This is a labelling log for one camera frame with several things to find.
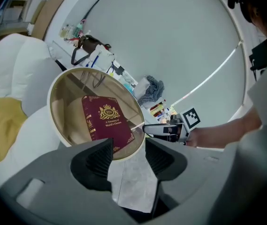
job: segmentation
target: person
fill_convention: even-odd
[[[253,23],[267,37],[267,0],[240,0],[244,18]],[[196,128],[191,131],[187,146],[224,148],[239,141],[246,133],[260,128],[261,120],[255,107],[239,119],[216,127]]]

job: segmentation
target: white wall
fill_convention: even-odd
[[[45,42],[47,44],[51,44],[52,41],[59,36],[59,31],[62,28],[64,21],[77,2],[78,0],[64,0],[58,8],[46,33]]]
[[[239,46],[211,79],[174,108],[183,112],[194,107],[201,120],[198,127],[226,123],[243,102],[244,80],[244,56]]]
[[[66,17],[65,23],[77,25],[96,1],[97,0],[78,0]]]
[[[246,87],[243,105],[238,109],[238,111],[232,116],[230,120],[240,118],[245,115],[249,109],[252,107],[252,101],[249,98],[247,91],[255,84],[253,73],[250,71],[251,63],[249,56],[252,54],[252,48],[260,44],[259,37],[255,26],[248,23],[241,12],[239,4],[236,4],[235,9],[229,9],[227,7],[227,0],[220,0],[224,7],[227,9],[231,15],[233,22],[235,23],[241,40],[243,41],[243,52],[245,60],[245,71],[246,71]]]
[[[168,104],[204,81],[239,42],[219,0],[100,0],[88,30],[112,45],[137,81],[144,75],[162,80]]]

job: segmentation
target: red book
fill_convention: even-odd
[[[113,138],[115,153],[134,140],[134,135],[114,97],[84,96],[82,107],[93,141]]]

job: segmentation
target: cable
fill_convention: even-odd
[[[92,62],[92,66],[91,66],[91,68],[94,66],[94,64],[95,64],[96,61],[98,60],[98,57],[99,57],[99,55],[97,55],[96,58],[95,58],[95,60],[94,60],[94,62]]]
[[[106,73],[109,72],[109,70],[111,69],[111,67],[113,68],[113,72],[114,72],[114,67],[113,67],[113,65],[114,65],[113,62],[111,62],[111,66],[109,67],[109,69],[107,70]],[[92,81],[92,86],[93,86],[93,88],[97,88],[97,87],[99,87],[100,84],[104,81],[104,79],[105,79],[105,77],[103,77],[103,76],[101,75],[101,78],[99,79],[99,82],[95,85],[95,84],[94,84],[95,78],[94,78],[94,80]]]
[[[250,61],[250,62],[251,62],[251,68],[250,68],[250,70],[253,72],[254,79],[255,79],[255,81],[257,82],[257,80],[256,80],[256,68],[255,68],[255,65],[254,65],[255,59],[253,59],[253,60]]]
[[[81,74],[81,77],[80,77],[79,81],[81,81],[81,79],[83,78],[84,74],[85,74],[85,71],[83,71],[83,72],[82,72],[82,74]]]

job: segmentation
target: blue cloth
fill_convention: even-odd
[[[150,86],[146,90],[145,95],[143,95],[139,100],[138,104],[141,106],[146,102],[156,102],[162,95],[165,87],[163,85],[163,81],[157,81],[152,76],[147,76],[147,80],[150,83]]]

